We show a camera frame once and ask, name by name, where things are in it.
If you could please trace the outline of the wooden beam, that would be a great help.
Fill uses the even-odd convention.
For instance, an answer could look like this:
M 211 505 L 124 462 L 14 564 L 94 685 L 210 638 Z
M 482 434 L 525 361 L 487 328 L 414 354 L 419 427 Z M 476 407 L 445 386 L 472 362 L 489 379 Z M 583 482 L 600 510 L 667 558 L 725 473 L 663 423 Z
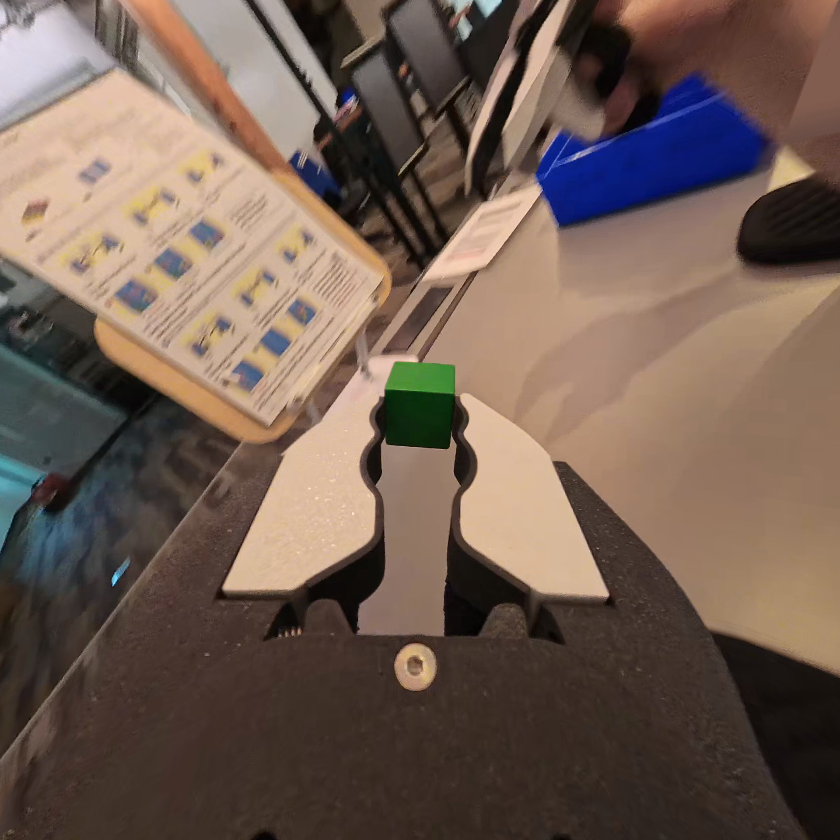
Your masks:
M 167 1 L 120 1 L 140 31 L 215 118 L 227 136 L 272 174 L 294 175 L 253 113 L 230 86 L 221 67 L 180 12 Z

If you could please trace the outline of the blue plastic bin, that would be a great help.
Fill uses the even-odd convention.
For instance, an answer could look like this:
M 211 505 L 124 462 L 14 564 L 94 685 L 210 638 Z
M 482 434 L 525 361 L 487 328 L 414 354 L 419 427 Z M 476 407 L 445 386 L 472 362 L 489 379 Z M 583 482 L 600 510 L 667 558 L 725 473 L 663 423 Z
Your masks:
M 771 150 L 726 95 L 692 76 L 639 129 L 591 143 L 559 133 L 535 177 L 564 228 L 750 175 Z

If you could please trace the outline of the instruction sheet on black board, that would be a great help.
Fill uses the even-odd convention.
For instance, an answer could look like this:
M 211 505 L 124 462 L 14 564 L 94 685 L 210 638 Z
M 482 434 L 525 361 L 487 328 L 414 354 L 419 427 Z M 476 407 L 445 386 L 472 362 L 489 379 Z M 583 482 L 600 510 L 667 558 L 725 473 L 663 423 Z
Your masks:
M 269 426 L 383 273 L 120 70 L 2 127 L 2 257 Z

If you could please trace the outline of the black computer monitor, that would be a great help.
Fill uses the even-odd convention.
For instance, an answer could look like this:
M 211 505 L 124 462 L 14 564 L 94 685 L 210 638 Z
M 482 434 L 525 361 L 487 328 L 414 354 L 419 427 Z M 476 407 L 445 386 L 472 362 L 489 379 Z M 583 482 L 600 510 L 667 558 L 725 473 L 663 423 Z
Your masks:
M 366 42 L 345 57 L 342 68 L 390 161 L 402 180 L 427 152 L 427 141 L 402 81 L 386 54 L 385 39 Z
M 444 11 L 436 1 L 394 1 L 381 15 L 423 99 L 440 116 L 469 85 Z

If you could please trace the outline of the person's right hand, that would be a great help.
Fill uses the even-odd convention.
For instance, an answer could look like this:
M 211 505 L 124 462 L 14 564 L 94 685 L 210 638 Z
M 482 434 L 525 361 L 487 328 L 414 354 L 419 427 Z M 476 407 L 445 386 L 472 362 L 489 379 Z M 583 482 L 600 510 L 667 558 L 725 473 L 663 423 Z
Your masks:
M 728 92 L 742 86 L 734 25 L 740 2 L 600 2 L 596 20 L 617 24 L 631 39 L 623 74 L 604 103 L 603 137 L 628 127 L 650 90 L 662 91 L 700 74 Z

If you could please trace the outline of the paper in plastic sleeve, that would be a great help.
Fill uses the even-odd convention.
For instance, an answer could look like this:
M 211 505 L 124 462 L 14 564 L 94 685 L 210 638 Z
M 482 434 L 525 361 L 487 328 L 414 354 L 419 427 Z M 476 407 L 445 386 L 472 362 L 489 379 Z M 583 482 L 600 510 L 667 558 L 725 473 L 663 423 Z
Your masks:
M 478 205 L 457 233 L 425 270 L 426 280 L 445 280 L 483 270 L 516 232 L 542 189 L 530 182 L 504 196 Z

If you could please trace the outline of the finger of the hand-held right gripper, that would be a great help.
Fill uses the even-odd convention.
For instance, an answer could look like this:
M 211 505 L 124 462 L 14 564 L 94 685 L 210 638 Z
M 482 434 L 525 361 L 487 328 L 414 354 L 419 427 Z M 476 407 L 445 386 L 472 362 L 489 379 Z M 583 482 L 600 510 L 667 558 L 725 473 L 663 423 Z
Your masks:
M 469 139 L 464 169 L 467 191 L 485 189 L 490 165 L 497 157 L 506 172 L 519 168 L 532 142 L 529 136 L 535 106 L 530 101 L 537 73 L 532 60 L 536 39 L 534 31 L 517 32 L 511 48 L 497 63 Z
M 501 134 L 503 155 L 525 155 L 546 123 L 554 121 L 563 89 L 572 69 L 564 43 L 564 26 L 549 35 L 543 26 L 526 60 L 523 79 Z

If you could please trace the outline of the black background desk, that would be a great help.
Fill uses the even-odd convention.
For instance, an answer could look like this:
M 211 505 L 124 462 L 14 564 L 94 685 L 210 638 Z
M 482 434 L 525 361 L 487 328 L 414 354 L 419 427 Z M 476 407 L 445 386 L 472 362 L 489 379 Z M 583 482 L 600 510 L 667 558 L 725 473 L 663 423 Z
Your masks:
M 355 98 L 354 100 L 347 101 L 336 111 L 332 120 L 320 118 L 313 131 L 313 137 L 318 148 L 323 153 L 326 153 L 331 148 L 334 148 L 337 152 L 350 151 L 353 154 L 353 163 L 359 163 L 363 166 L 364 177 L 368 178 L 371 183 L 375 183 L 376 188 L 384 196 L 391 197 L 395 200 L 402 215 L 411 225 L 416 238 L 423 247 L 422 252 L 416 252 L 413 245 L 408 247 L 412 254 L 412 259 L 421 268 L 426 267 L 431 259 L 437 255 L 441 247 L 434 243 L 418 211 L 406 194 L 403 187 L 403 182 L 406 178 L 413 181 L 416 192 L 420 195 L 426 207 L 427 215 L 434 223 L 437 237 L 441 243 L 445 243 L 448 240 L 449 233 L 443 226 L 437 210 L 427 194 L 426 187 L 417 176 L 416 170 L 412 175 L 408 175 L 402 180 L 396 177 L 396 172 L 392 168 L 382 147 L 382 143 L 373 129 L 368 115 L 363 110 L 359 99 Z

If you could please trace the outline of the green wooden cube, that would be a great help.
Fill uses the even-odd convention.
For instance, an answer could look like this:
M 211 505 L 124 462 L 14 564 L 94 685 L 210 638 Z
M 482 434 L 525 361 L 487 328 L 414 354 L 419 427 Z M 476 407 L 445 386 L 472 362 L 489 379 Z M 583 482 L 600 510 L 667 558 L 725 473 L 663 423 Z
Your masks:
M 393 447 L 448 449 L 455 385 L 452 364 L 395 362 L 385 383 L 385 442 Z

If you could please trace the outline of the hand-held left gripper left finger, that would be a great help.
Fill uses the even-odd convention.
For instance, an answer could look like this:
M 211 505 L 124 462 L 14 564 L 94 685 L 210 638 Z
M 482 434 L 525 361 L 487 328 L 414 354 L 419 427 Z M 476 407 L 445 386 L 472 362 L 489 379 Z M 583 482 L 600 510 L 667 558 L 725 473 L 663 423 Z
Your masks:
M 358 397 L 286 450 L 222 583 L 227 599 L 314 595 L 383 541 L 382 407 Z

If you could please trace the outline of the blue jacket white stripes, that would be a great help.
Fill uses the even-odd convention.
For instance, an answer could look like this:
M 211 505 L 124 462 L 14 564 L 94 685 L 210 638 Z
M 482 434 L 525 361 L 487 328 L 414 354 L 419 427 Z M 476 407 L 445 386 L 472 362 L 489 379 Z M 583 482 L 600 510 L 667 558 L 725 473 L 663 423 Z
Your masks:
M 303 150 L 296 150 L 289 159 L 291 167 L 305 185 L 332 209 L 343 200 L 342 187 L 329 169 L 316 157 Z

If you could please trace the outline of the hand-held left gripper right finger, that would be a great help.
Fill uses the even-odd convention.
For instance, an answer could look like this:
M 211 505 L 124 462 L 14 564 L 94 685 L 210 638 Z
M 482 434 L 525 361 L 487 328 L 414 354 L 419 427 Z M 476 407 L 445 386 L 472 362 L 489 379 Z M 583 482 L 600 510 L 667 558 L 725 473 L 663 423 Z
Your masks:
M 610 598 L 551 456 L 471 394 L 456 399 L 447 582 L 473 607 Z

